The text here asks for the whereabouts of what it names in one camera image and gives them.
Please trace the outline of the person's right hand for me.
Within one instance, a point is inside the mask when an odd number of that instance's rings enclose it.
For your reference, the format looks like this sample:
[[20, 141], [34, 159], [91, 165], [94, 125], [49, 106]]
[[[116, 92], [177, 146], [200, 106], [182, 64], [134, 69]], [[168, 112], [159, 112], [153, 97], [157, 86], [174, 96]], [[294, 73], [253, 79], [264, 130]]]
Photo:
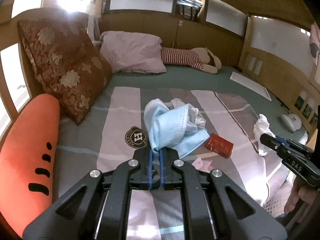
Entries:
[[301, 179], [299, 177], [296, 177], [293, 182], [293, 187], [291, 189], [289, 198], [284, 206], [284, 213], [288, 214], [289, 212], [292, 212], [295, 209], [296, 204], [299, 200], [306, 202], [308, 206], [297, 220], [297, 223], [301, 223], [304, 220], [304, 217], [306, 216], [308, 211], [310, 210], [310, 207], [315, 201], [317, 195], [318, 190], [311, 188], [309, 185], [303, 185]]

